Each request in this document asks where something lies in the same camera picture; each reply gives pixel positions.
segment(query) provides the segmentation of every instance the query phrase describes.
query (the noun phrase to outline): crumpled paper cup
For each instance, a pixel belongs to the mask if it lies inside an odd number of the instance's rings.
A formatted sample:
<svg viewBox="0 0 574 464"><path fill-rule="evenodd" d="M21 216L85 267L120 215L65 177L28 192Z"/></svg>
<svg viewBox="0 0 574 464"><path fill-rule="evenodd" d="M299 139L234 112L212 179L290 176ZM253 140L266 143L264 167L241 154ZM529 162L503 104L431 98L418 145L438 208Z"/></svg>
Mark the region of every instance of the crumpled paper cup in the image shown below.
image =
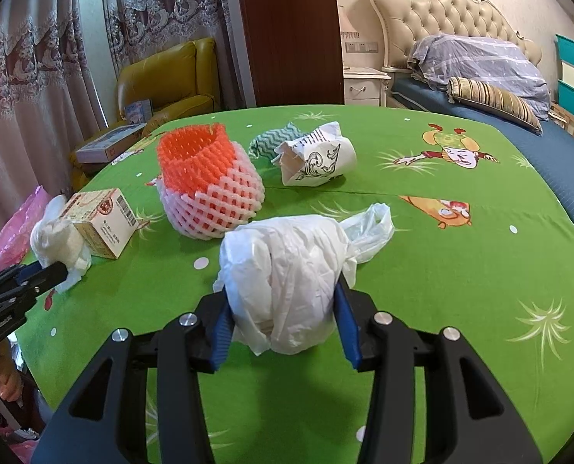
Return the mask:
<svg viewBox="0 0 574 464"><path fill-rule="evenodd" d="M285 141L276 153L272 163L280 167L285 186L318 187L357 164L356 150L341 134L338 122L325 123L304 137Z"/></svg>

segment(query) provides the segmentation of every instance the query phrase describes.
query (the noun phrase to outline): patterned curtain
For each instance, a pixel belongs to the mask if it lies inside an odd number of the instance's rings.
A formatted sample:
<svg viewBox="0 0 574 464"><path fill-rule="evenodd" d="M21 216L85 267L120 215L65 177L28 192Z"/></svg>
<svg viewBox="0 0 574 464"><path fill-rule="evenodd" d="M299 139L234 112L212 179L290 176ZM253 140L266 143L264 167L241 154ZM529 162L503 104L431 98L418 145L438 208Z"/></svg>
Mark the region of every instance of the patterned curtain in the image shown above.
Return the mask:
<svg viewBox="0 0 574 464"><path fill-rule="evenodd" d="M42 185L70 191L68 153L104 126L78 0L0 3L0 229Z"/></svg>
<svg viewBox="0 0 574 464"><path fill-rule="evenodd" d="M224 107L244 107L227 0L106 0L104 11L118 76L129 64L209 36L216 40Z"/></svg>

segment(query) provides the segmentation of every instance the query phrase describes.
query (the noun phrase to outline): pink plastic bag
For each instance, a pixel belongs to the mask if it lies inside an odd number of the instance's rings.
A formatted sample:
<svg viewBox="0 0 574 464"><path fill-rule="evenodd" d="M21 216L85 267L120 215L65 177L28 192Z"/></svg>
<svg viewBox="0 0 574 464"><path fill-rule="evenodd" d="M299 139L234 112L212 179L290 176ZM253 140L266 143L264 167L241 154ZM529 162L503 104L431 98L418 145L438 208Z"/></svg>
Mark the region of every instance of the pink plastic bag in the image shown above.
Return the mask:
<svg viewBox="0 0 574 464"><path fill-rule="evenodd" d="M19 263L31 249L29 237L35 224L44 216L51 196L38 187L0 232L0 270Z"/></svg>
<svg viewBox="0 0 574 464"><path fill-rule="evenodd" d="M4 439L11 435L12 432L13 431L10 428L0 428L0 435ZM20 462L23 464L29 464L31 463L31 456L36 449L37 444L37 441L26 441L9 445L9 447L10 450L14 452L14 455L19 458Z"/></svg>

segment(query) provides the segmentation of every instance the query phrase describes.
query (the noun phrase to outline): tufted headboard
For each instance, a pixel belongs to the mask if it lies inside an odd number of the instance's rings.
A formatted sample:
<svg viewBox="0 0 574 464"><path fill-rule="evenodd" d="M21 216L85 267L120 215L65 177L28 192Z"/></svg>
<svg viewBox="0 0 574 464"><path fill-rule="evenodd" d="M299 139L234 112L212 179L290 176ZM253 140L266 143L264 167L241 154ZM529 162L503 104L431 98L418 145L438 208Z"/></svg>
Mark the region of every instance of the tufted headboard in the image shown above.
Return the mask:
<svg viewBox="0 0 574 464"><path fill-rule="evenodd" d="M370 0L382 22L383 69L407 68L414 43L431 34L488 36L514 43L538 65L542 50L524 39L490 0Z"/></svg>

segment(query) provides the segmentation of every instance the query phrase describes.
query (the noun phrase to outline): cardboard box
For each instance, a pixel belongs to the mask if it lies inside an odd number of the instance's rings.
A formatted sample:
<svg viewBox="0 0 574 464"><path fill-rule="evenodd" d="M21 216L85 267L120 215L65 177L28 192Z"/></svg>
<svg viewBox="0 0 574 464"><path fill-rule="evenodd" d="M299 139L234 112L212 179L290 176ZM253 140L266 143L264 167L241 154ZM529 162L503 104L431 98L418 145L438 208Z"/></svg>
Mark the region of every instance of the cardboard box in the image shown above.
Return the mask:
<svg viewBox="0 0 574 464"><path fill-rule="evenodd" d="M124 109L126 112L126 120L129 123L143 123L149 122L152 115L152 101L144 99L143 101L136 101Z"/></svg>
<svg viewBox="0 0 574 464"><path fill-rule="evenodd" d="M122 125L76 151L80 164L109 163L141 139L146 124Z"/></svg>
<svg viewBox="0 0 574 464"><path fill-rule="evenodd" d="M119 189L75 193L60 218L67 218L83 236L91 254L116 260L138 222Z"/></svg>

